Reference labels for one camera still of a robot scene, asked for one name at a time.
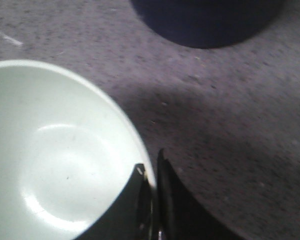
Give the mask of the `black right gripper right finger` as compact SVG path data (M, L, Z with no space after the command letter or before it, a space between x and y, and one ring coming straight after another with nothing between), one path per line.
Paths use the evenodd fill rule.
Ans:
M157 155L159 214L167 240L242 240L188 191L160 149Z

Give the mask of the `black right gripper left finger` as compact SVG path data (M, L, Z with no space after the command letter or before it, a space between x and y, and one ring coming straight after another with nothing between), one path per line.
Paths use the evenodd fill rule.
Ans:
M78 240L151 240L152 189L142 163L134 165L123 190L106 212Z

